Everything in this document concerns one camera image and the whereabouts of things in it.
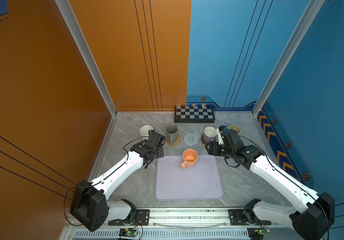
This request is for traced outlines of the yellow mug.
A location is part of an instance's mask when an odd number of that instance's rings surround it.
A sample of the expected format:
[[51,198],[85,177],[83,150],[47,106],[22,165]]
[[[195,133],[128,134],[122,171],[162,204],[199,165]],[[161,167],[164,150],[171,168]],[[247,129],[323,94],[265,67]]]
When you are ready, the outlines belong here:
[[230,125],[230,126],[228,126],[228,129],[236,131],[238,133],[238,135],[241,134],[241,129],[238,126]]

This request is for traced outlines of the white mug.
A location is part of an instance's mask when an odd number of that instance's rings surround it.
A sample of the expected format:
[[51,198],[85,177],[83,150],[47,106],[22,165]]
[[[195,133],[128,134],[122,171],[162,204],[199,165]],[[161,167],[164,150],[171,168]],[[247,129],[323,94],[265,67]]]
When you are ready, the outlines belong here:
[[144,125],[140,128],[141,139],[147,139],[149,137],[149,131],[152,131],[154,128],[150,125]]

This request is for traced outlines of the lavender mug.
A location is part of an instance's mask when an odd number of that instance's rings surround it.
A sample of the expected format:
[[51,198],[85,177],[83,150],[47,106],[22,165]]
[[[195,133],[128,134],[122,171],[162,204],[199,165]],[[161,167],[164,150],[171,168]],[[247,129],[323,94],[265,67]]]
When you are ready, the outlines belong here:
[[217,137],[217,132],[216,132],[216,129],[214,127],[206,127],[204,129],[203,135],[205,135],[207,137]]

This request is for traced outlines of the grey mug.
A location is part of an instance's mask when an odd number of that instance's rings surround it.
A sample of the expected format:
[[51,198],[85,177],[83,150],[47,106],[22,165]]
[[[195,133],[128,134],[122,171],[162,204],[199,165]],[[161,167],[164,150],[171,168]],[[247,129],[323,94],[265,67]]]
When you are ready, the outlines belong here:
[[168,125],[166,131],[166,140],[171,144],[175,143],[178,139],[178,127],[175,125]]

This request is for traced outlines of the yellow rattan round coaster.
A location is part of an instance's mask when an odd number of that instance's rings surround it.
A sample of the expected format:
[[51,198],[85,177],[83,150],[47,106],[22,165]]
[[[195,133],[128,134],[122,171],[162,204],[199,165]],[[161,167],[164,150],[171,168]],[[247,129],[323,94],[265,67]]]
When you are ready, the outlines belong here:
[[167,140],[166,140],[166,143],[167,143],[168,145],[170,145],[170,146],[176,146],[176,145],[178,145],[178,144],[180,143],[180,141],[181,141],[181,137],[178,135],[178,139],[177,139],[177,141],[176,141],[175,143],[171,144],[171,143],[168,142]]

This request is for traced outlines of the grey woven round coaster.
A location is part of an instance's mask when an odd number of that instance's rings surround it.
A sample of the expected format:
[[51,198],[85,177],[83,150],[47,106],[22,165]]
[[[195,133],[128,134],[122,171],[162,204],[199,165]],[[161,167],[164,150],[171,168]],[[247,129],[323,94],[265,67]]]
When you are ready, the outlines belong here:
[[199,142],[199,137],[195,134],[187,134],[184,136],[184,143],[187,146],[195,146]]

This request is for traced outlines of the orange mug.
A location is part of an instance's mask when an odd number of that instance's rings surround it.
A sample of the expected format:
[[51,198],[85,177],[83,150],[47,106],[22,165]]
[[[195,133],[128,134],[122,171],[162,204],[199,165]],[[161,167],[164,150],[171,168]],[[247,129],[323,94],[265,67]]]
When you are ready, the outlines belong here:
[[187,149],[183,152],[183,162],[181,168],[193,168],[198,159],[198,153],[193,149]]

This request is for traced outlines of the brown wooden round coaster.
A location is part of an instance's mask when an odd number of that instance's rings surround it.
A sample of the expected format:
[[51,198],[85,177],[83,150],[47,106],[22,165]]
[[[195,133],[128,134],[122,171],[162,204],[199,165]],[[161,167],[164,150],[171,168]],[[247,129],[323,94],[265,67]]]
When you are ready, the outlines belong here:
[[207,137],[205,135],[201,136],[201,142],[204,145],[207,145],[209,142],[215,142],[217,140],[217,137]]

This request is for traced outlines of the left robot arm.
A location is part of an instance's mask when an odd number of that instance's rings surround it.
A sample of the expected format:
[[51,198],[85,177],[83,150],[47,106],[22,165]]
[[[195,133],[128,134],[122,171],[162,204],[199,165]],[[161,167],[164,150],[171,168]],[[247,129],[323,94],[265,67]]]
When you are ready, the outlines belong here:
[[164,157],[166,137],[150,130],[148,137],[134,144],[125,156],[101,176],[78,183],[70,207],[70,214],[90,232],[99,229],[105,221],[123,221],[132,224],[137,220],[137,207],[126,199],[109,202],[117,187],[131,174],[147,168],[155,159]]

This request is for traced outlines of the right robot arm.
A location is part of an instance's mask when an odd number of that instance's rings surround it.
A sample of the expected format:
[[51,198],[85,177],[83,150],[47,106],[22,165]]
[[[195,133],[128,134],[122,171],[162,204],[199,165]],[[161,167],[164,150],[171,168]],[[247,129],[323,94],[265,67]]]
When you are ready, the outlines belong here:
[[305,240],[320,240],[330,235],[330,227],[335,222],[335,200],[331,195],[319,194],[298,182],[271,161],[260,147],[244,145],[237,131],[221,126],[215,132],[216,139],[206,144],[209,155],[234,160],[236,167],[243,166],[260,176],[291,203],[281,206],[253,199],[243,210],[247,224],[274,222],[295,230]]

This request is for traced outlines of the lavender silicone tray mat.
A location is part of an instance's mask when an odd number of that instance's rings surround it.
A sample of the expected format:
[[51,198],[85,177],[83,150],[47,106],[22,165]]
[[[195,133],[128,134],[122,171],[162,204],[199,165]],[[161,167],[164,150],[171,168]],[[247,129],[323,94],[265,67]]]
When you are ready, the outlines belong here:
[[216,200],[224,196],[217,158],[199,155],[192,168],[181,168],[182,156],[157,161],[155,197],[159,201]]

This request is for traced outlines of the black white chessboard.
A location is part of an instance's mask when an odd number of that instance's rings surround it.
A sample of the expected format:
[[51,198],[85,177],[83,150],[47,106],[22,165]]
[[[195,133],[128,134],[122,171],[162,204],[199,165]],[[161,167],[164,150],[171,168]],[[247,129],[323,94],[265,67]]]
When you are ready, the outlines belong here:
[[212,106],[175,106],[175,123],[214,123]]

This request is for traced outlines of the green circuit board left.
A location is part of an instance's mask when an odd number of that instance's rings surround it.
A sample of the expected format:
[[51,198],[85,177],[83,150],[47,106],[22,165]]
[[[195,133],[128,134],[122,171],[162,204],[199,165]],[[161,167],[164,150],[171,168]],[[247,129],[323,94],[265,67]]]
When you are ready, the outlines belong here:
[[120,229],[119,238],[135,238],[138,235],[137,229]]

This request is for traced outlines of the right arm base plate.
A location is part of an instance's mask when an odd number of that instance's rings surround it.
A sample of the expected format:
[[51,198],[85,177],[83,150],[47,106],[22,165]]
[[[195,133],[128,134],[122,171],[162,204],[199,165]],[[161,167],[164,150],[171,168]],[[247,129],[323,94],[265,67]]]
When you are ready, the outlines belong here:
[[230,218],[230,222],[232,226],[243,226],[243,225],[270,226],[272,225],[272,222],[270,221],[259,220],[252,210],[230,209],[228,210],[228,213],[229,213],[229,218]]

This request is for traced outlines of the aluminium front rail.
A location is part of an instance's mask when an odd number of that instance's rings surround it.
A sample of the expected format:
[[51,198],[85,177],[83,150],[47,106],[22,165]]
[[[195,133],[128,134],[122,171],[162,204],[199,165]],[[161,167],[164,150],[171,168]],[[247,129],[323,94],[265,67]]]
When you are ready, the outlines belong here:
[[[269,228],[264,240],[299,240],[291,228],[275,223],[270,226],[232,226],[226,207],[140,208],[150,210],[149,224],[109,226],[108,221],[90,232],[74,217],[65,224],[61,240],[250,240],[248,228]],[[119,238],[120,229],[137,229],[135,238]]]

